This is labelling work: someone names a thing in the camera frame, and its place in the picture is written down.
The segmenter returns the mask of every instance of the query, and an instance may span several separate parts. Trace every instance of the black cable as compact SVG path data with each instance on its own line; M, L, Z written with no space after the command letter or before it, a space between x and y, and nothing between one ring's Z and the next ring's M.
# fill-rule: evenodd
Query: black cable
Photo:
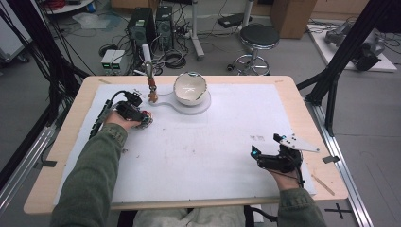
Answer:
M166 56L165 56L165 66L167 68L181 69L185 65L186 65L186 59L185 59L185 57L183 55L176 54L176 53L166 54Z

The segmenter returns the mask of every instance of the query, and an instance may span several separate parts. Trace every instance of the metal rail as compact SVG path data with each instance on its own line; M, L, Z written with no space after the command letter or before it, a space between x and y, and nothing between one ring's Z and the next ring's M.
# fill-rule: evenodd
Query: metal rail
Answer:
M344 157L342 156L339 144L337 143L336 138L330 135L329 131L324 125L325 115L322 106L313 106L307 102L305 104L310 106L310 108L313 110L317 118L317 123L320 127L322 137L325 144L327 145L330 154L332 156L338 156L340 158L340 160L336 162L336 168L339 171L348 189L348 201L350 202L351 207L354 211L358 225L361 227L373 227L374 225L372 224L368 211L366 210L362 198L357 191L357 186L355 185L348 166L345 163Z

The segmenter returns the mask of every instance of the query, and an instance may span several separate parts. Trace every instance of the white bowl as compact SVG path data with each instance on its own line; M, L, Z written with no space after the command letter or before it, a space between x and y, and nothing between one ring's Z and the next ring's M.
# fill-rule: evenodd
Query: white bowl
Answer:
M206 92L206 80L199 73L180 74L174 83L174 95L183 105L195 106L202 103Z

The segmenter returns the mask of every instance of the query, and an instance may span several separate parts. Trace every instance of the desk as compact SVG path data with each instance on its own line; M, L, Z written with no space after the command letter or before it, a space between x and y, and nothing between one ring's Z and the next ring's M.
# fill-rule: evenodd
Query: desk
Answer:
M157 84L172 84L176 76L156 77ZM260 76L206 76L209 84L274 84L288 115L293 131L309 143L321 149L320 153L304 152L305 162L317 190L316 201L344 200L347 189L333 163L325 164L322 158L329 155L324 142L310 116L292 78ZM100 84L147 84L143 77L89 77L84 80L76 100L71 107L53 148L47 159L57 161L55 167L44 167L26 201L24 210L28 214L49 214L57 194L64 165L75 144L80 126L91 107ZM238 199L213 201L174 201L119 204L112 209L147 209L167 207L198 207L212 205L260 204L277 202L277 199Z

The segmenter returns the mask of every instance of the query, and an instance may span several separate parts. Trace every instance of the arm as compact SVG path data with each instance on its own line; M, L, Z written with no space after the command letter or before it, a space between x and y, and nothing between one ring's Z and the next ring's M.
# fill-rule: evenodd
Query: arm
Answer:
M104 226L127 130L136 125L139 122L125 121L116 112L109 115L65 180L50 226Z
M288 175L273 171L270 171L270 173L276 180L280 190L278 226L326 226L322 213L315 201L306 190L299 187L297 175L294 171Z

